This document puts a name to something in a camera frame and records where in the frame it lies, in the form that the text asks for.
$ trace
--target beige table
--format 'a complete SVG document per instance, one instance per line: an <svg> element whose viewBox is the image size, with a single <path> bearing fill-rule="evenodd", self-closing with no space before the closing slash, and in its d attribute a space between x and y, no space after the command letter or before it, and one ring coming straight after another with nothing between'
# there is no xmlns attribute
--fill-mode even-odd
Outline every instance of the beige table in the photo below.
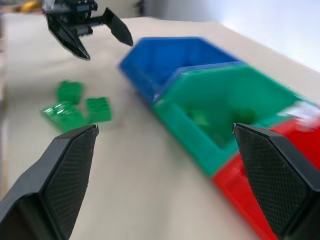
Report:
<svg viewBox="0 0 320 240"><path fill-rule="evenodd" d="M217 23L125 20L135 40L202 36L320 103L320 75ZM72 240L256 240L250 227L144 106L117 70L130 50L106 27L82 39L91 61L64 50L41 16L7 15L9 187L59 133L39 114L62 79L86 97L110 97L113 125L96 139L86 196Z"/></svg>

